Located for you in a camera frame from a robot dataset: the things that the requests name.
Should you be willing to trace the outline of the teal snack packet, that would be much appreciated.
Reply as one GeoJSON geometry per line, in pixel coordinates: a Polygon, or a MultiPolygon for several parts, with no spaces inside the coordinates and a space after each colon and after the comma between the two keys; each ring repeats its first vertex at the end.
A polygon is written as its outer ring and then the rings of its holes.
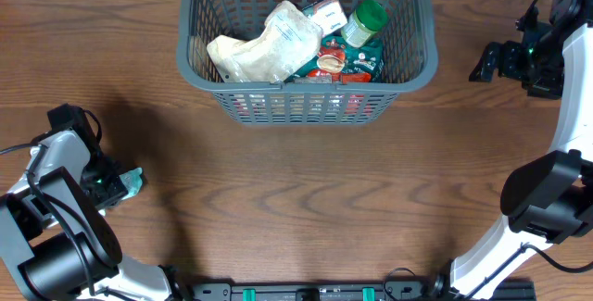
{"type": "Polygon", "coordinates": [[[122,200],[130,199],[140,193],[144,184],[142,175],[143,169],[140,167],[131,169],[120,175],[121,183],[127,190],[127,194],[122,197],[122,200]]]}

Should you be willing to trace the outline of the green lidded jar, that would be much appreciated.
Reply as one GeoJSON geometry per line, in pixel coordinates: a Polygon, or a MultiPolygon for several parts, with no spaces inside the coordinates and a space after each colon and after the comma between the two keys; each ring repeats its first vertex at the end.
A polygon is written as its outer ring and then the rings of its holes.
{"type": "Polygon", "coordinates": [[[363,0],[341,29],[342,38],[355,48],[363,47],[389,21],[385,9],[375,0],[363,0]]]}

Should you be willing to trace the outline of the green Nescafe coffee bag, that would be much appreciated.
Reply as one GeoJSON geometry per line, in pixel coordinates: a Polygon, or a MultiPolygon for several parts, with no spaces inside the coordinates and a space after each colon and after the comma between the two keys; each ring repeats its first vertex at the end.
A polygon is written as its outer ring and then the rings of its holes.
{"type": "Polygon", "coordinates": [[[379,82],[384,68],[383,43],[371,39],[361,48],[346,43],[342,37],[322,39],[318,54],[286,82],[293,83],[368,83],[379,82]]]}

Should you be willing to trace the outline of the Kleenex tissue multipack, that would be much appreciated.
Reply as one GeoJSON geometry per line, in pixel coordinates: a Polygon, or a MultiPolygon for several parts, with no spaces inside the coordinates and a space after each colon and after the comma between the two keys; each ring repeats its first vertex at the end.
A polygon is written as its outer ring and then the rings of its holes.
{"type": "Polygon", "coordinates": [[[347,16],[339,0],[319,0],[304,7],[302,13],[322,29],[323,37],[347,24],[347,16]]]}

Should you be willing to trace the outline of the orange spaghetti packet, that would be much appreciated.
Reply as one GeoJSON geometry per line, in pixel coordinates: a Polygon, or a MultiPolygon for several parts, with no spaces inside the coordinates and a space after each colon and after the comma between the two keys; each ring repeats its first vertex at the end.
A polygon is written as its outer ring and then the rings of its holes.
{"type": "Polygon", "coordinates": [[[229,115],[245,123],[349,123],[368,119],[378,97],[344,93],[236,93],[216,96],[229,115]]]}

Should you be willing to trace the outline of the beige paper bag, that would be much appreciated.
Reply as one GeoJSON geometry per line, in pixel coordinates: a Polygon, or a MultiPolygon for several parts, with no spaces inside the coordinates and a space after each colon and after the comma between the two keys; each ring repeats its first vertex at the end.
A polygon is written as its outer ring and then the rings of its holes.
{"type": "Polygon", "coordinates": [[[207,45],[225,82],[283,82],[319,52],[321,27],[288,1],[276,6],[264,25],[256,39],[220,35],[207,45]]]}

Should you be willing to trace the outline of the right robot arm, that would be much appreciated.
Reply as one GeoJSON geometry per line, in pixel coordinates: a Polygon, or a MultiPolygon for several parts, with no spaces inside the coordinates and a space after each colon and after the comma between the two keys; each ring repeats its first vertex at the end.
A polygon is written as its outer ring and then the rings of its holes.
{"type": "Polygon", "coordinates": [[[495,224],[435,281],[434,299],[487,300],[533,255],[592,230],[592,0],[553,0],[549,22],[530,6],[516,22],[519,43],[491,43],[469,76],[521,83],[560,100],[549,151],[511,173],[495,224]]]}

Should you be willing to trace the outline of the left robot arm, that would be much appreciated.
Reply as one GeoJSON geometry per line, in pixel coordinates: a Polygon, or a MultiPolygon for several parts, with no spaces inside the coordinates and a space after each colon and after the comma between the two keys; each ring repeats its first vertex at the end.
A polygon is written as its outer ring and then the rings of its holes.
{"type": "Polygon", "coordinates": [[[28,300],[189,300],[168,267],[123,254],[102,214],[128,198],[100,134],[68,127],[30,142],[1,197],[1,260],[28,300]]]}

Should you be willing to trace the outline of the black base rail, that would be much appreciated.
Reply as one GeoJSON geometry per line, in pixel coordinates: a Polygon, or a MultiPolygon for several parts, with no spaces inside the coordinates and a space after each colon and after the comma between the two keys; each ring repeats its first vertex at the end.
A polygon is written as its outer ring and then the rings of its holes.
{"type": "Polygon", "coordinates": [[[231,285],[202,283],[192,287],[199,301],[391,301],[428,300],[428,288],[416,280],[338,283],[231,285]]]}

